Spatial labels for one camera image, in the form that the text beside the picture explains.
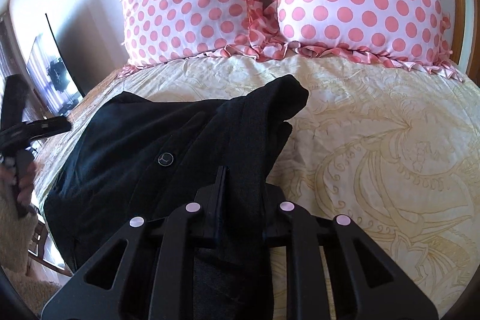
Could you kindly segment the person's left hand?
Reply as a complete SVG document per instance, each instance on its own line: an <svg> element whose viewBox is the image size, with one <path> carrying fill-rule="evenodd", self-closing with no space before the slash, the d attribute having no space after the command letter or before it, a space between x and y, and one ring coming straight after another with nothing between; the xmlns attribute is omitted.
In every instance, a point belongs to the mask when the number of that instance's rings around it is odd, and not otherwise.
<svg viewBox="0 0 480 320"><path fill-rule="evenodd" d="M17 202L20 205L28 206L31 203L36 171L36 163L31 162L28 165L26 173L20 179L16 179L14 171L1 164L1 182L9 186L18 183L19 194L17 196Z"/></svg>

